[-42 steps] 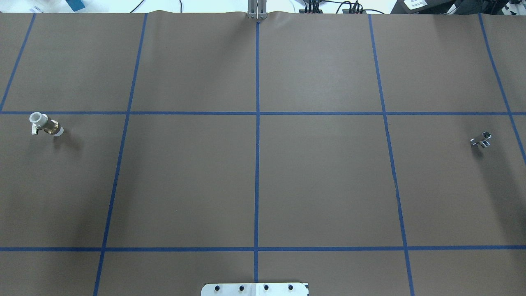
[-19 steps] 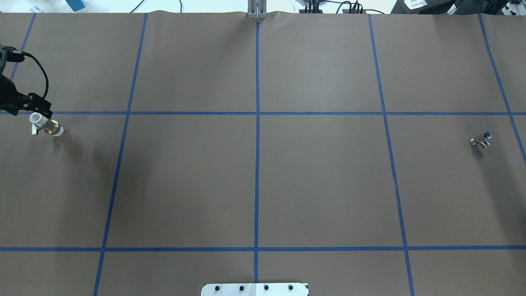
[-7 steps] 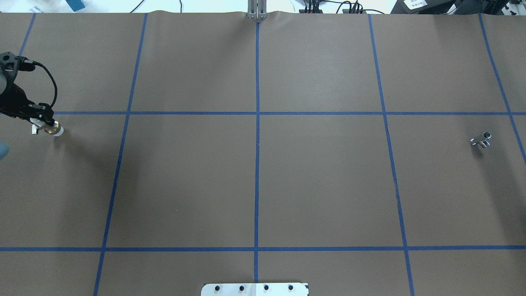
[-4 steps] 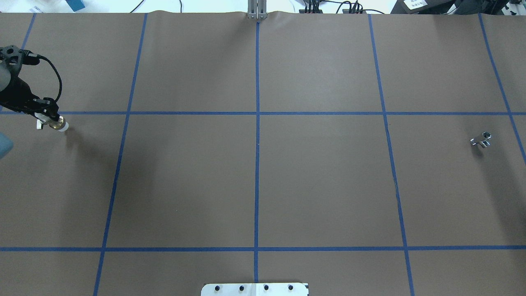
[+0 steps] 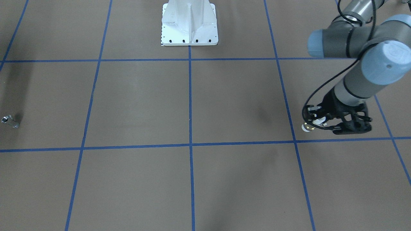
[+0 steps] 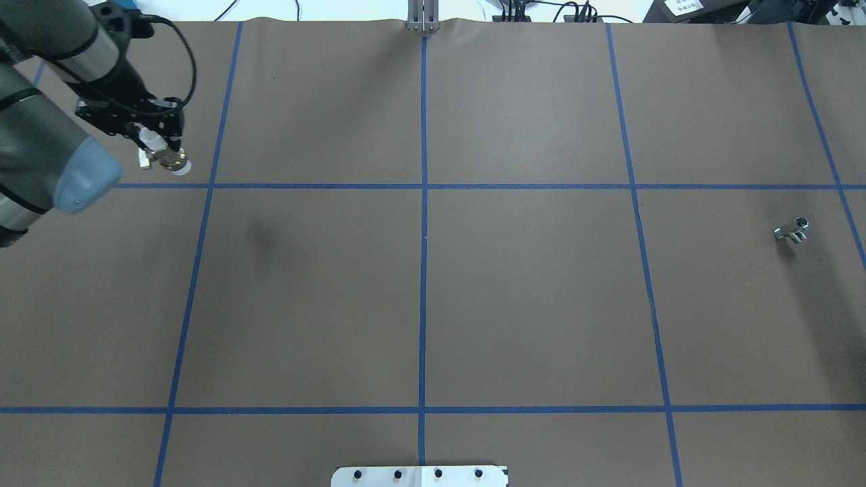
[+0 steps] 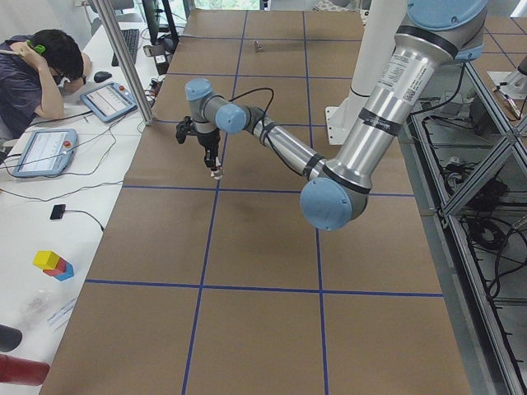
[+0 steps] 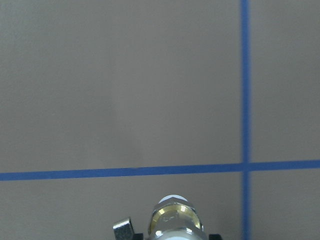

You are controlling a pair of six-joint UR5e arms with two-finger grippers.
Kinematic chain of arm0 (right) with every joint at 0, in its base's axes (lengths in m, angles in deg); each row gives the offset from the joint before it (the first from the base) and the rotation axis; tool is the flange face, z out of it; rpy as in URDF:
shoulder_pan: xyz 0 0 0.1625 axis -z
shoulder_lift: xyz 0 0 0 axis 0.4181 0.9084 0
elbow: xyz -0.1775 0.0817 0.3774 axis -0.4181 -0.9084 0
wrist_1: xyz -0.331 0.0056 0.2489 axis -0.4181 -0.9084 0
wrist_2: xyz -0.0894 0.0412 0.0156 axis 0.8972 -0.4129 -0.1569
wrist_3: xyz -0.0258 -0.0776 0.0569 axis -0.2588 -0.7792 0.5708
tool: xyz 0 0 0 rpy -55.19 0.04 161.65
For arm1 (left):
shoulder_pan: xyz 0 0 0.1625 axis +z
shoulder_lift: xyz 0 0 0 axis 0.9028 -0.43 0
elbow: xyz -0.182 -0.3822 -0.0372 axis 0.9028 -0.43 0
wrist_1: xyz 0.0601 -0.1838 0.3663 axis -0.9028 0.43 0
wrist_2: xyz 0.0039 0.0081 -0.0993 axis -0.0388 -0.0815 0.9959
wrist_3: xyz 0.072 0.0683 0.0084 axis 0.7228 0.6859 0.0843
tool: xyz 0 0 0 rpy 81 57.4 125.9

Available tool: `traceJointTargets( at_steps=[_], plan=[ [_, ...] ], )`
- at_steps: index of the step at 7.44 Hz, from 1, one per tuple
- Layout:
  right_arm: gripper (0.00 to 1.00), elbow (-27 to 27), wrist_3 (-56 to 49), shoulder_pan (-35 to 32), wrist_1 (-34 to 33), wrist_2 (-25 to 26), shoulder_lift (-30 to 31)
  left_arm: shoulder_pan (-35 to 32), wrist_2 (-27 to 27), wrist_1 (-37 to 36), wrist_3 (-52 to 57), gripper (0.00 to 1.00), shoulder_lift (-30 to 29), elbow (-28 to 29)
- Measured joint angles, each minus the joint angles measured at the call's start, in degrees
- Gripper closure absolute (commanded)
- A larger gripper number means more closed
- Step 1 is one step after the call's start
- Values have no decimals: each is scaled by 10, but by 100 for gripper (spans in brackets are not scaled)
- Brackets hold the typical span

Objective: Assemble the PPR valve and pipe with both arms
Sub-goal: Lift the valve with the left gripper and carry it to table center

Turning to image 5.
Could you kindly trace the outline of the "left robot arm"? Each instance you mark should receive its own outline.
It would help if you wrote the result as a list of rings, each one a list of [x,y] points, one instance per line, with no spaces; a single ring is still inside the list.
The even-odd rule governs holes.
[[[305,102],[302,118],[322,126],[329,120],[367,124],[372,121],[366,101],[410,71],[410,15],[397,14],[376,24],[384,0],[352,0],[325,28],[313,31],[307,51],[318,58],[353,58],[336,77],[344,77],[321,103]]]

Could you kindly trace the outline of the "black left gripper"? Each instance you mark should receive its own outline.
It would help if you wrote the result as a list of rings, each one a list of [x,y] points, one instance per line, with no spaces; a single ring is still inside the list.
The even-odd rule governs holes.
[[[358,106],[348,106],[343,104],[335,95],[335,90],[332,88],[324,97],[321,106],[305,105],[303,107],[303,120],[305,122],[311,121],[325,121],[340,119],[347,120],[346,116],[356,117],[358,113],[363,113],[363,104]]]

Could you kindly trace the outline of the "chrome elbow pipe fitting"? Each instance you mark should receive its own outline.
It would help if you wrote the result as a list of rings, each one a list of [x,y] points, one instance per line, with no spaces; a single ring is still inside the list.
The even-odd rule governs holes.
[[[1,123],[7,124],[13,128],[18,128],[20,126],[20,124],[16,120],[14,120],[14,118],[11,115],[4,116],[1,119]]]

